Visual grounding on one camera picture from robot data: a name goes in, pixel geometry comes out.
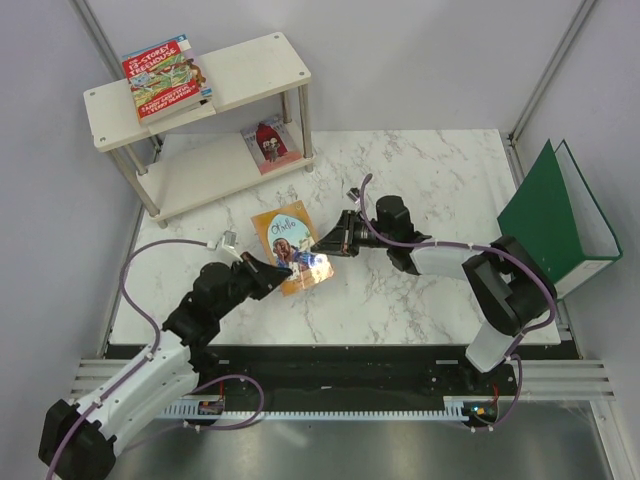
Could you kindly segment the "orange illustrated book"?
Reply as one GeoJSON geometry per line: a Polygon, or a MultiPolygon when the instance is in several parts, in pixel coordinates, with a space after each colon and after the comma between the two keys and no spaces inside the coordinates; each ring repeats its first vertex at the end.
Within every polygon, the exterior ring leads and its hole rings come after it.
{"type": "Polygon", "coordinates": [[[328,280],[334,274],[328,256],[311,251],[316,230],[301,200],[251,218],[269,262],[292,274],[280,289],[293,295],[328,280]]]}

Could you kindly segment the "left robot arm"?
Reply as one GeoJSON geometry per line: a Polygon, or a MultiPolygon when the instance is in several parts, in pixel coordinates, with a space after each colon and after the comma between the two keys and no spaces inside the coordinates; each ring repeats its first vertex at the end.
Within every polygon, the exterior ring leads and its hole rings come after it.
{"type": "Polygon", "coordinates": [[[263,299],[291,274],[248,252],[230,264],[205,265],[136,357],[77,402],[59,400],[49,408],[38,452],[47,478],[106,478],[117,457],[167,406],[215,389],[220,371],[207,347],[221,320],[246,299],[263,299]]]}

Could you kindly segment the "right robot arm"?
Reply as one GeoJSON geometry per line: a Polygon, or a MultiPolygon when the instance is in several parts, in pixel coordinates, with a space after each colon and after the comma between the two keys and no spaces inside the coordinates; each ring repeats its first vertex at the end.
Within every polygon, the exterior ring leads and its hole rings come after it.
{"type": "Polygon", "coordinates": [[[311,250],[355,257],[362,248],[384,248],[392,265],[411,275],[439,275],[466,280],[485,321],[458,368],[467,392],[483,392],[494,381],[493,369],[507,360],[527,333],[552,323],[557,314],[554,285],[510,235],[488,246],[435,240],[414,227],[401,197],[376,202],[376,217],[364,210],[344,210],[335,227],[311,250]]]}

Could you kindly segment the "red Treehouse book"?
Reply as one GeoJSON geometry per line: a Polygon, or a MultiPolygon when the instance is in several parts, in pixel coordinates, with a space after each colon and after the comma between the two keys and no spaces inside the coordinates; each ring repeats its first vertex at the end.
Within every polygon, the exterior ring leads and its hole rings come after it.
{"type": "Polygon", "coordinates": [[[176,37],[122,58],[136,116],[142,125],[204,101],[176,37]]]}

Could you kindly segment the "dog picture book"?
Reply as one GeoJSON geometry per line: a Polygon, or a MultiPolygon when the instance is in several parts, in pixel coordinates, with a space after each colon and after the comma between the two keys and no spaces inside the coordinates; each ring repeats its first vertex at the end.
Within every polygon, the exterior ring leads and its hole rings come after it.
{"type": "Polygon", "coordinates": [[[180,50],[185,57],[187,65],[195,78],[198,87],[200,88],[203,99],[208,101],[212,97],[212,88],[208,82],[205,68],[201,59],[194,54],[191,44],[185,34],[179,35],[175,38],[180,47],[180,50]]]}

